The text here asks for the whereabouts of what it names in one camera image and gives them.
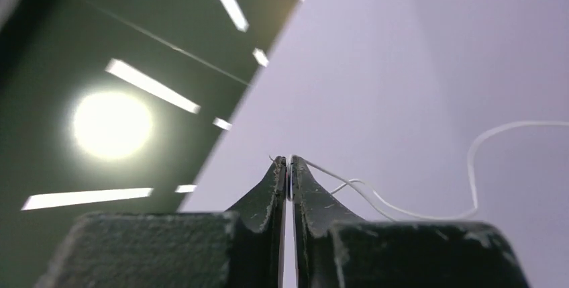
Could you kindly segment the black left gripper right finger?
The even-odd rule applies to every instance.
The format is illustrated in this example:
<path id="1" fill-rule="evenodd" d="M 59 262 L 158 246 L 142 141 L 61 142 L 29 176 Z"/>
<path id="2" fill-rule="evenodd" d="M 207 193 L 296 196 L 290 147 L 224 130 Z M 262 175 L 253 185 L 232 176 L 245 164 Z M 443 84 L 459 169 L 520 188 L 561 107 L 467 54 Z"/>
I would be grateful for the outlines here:
<path id="1" fill-rule="evenodd" d="M 299 287 L 528 287 L 502 233 L 484 222 L 372 222 L 289 160 Z"/>

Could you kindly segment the white cable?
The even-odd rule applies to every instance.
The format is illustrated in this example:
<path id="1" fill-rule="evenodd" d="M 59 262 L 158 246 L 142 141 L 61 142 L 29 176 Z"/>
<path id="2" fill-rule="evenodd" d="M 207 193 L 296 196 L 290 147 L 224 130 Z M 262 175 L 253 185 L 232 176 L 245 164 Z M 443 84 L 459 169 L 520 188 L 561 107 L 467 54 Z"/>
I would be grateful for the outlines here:
<path id="1" fill-rule="evenodd" d="M 481 147 L 481 145 L 489 140 L 490 138 L 497 136 L 503 132 L 508 130 L 513 130 L 517 128 L 532 128 L 532 127 L 555 127 L 555 128 L 567 128 L 568 122 L 565 121 L 518 121 L 518 122 L 509 122 L 506 124 L 499 125 L 497 127 L 491 128 L 481 134 L 479 134 L 475 139 L 472 141 L 471 145 L 469 146 L 467 153 L 466 153 L 466 172 L 467 172 L 467 179 L 470 188 L 470 194 L 472 199 L 472 207 L 458 215 L 448 216 L 448 217 L 435 217 L 432 215 L 423 215 L 419 213 L 415 213 L 409 210 L 402 209 L 397 207 L 387 200 L 385 200 L 377 191 L 376 189 L 366 181 L 362 179 L 345 179 L 317 164 L 306 160 L 306 165 L 311 166 L 339 181 L 342 182 L 341 185 L 336 187 L 334 190 L 330 191 L 331 195 L 335 195 L 337 192 L 341 191 L 345 187 L 352 188 L 355 192 L 359 194 L 374 210 L 376 210 L 381 216 L 385 217 L 389 221 L 396 221 L 395 218 L 390 216 L 386 211 L 382 210 L 379 205 L 375 204 L 375 202 L 361 189 L 357 186 L 358 183 L 362 184 L 363 186 L 367 187 L 373 195 L 385 206 L 402 213 L 404 215 L 410 216 L 412 218 L 418 220 L 427 220 L 427 221 L 450 221 L 450 220 L 465 220 L 466 218 L 471 218 L 474 216 L 477 211 L 479 210 L 479 200 L 478 200 L 478 189 L 476 184 L 476 172 L 475 172 L 475 160 L 476 154 Z"/>

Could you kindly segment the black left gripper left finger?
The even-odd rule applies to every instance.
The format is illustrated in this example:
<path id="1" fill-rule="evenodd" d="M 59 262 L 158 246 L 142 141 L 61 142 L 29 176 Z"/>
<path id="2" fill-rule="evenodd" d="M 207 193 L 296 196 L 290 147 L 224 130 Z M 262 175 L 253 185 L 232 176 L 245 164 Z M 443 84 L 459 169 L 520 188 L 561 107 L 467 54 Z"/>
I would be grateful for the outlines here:
<path id="1" fill-rule="evenodd" d="M 284 157 L 225 211 L 88 213 L 38 287 L 280 287 Z"/>

